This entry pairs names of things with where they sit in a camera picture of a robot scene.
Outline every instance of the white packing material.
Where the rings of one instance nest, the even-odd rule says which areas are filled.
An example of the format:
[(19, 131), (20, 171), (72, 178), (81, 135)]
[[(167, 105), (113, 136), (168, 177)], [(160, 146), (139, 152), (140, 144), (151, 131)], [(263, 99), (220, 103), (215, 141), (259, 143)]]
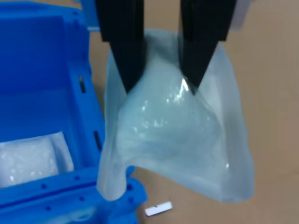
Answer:
[(0, 187), (74, 170), (62, 132), (0, 143)]

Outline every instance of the plastic bag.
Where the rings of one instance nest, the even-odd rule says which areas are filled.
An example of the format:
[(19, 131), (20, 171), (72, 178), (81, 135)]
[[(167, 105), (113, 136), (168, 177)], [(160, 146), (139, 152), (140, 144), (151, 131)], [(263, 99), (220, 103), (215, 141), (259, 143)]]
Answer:
[(0, 187), (73, 171), (62, 132), (0, 143)]
[(61, 215), (55, 218), (51, 218), (47, 221), (38, 222), (36, 224), (92, 224), (93, 215), (96, 213), (96, 207), (90, 207), (87, 209), (75, 210), (68, 214)]
[(126, 168), (139, 166), (222, 202), (253, 195), (254, 165), (234, 72), (221, 45), (200, 89), (189, 90), (177, 35), (147, 31), (145, 72), (128, 97), (108, 61), (106, 139), (98, 190), (107, 200), (126, 190)]

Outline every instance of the brown floor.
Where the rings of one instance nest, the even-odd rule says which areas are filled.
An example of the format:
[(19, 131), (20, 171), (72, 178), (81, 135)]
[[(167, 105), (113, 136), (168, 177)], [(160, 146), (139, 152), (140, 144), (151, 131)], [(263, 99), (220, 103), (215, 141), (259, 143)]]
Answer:
[[(70, 0), (50, 0), (73, 5)], [(179, 0), (145, 0), (147, 28), (178, 29)], [(173, 210), (139, 218), (143, 224), (299, 223), (299, 1), (256, 0), (241, 32), (225, 47), (242, 96), (249, 147), (256, 168), (255, 196), (224, 204), (139, 169), (149, 207), (171, 200)], [(93, 81), (103, 105), (109, 46), (92, 33)]]

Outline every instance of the blue plastic crate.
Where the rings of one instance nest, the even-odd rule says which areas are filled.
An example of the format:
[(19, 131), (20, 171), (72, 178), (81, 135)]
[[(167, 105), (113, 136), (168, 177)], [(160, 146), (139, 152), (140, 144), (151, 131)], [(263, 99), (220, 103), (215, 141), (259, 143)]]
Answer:
[[(95, 185), (104, 122), (91, 81), (89, 32), (82, 12), (32, 2), (2, 2), (0, 33), (0, 142), (62, 131), (75, 167), (73, 172), (0, 189), (0, 223), (8, 223), (9, 219), (2, 220), (9, 214), (25, 217), (30, 205), (42, 218), (56, 216), (64, 209), (49, 212), (41, 205), (51, 198), (60, 204), (62, 195), (86, 189), (94, 190), (97, 206), (103, 208), (102, 203), (109, 202), (104, 202)], [(143, 188), (138, 189), (142, 190), (128, 193), (133, 194), (130, 201), (134, 203), (111, 202), (106, 213), (114, 217), (132, 212), (145, 200)], [(68, 208), (78, 209), (83, 202), (78, 203), (69, 201)], [(26, 217), (33, 218), (33, 213)]]
[[(97, 170), (91, 169), (89, 172), (96, 174)], [(94, 182), (84, 188), (52, 192), (1, 208), (0, 223), (44, 224), (44, 221), (51, 221), (51, 224), (61, 224), (53, 218), (59, 218), (74, 210), (93, 207), (93, 215), (80, 222), (81, 224), (137, 224), (134, 211), (145, 200), (144, 188), (135, 179), (128, 179), (127, 192), (114, 202), (104, 200), (96, 190)]]

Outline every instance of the transparent plastic bag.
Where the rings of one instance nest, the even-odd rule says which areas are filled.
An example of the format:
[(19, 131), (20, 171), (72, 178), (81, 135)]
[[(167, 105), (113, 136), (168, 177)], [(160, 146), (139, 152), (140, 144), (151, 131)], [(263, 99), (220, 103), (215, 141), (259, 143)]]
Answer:
[(254, 165), (225, 50), (219, 44), (194, 96), (179, 69), (177, 35), (151, 30), (146, 40), (145, 72), (128, 96), (109, 57), (99, 192), (107, 200), (122, 196), (126, 168), (134, 165), (215, 200), (248, 199)]
[(0, 143), (0, 187), (73, 171), (62, 132)]

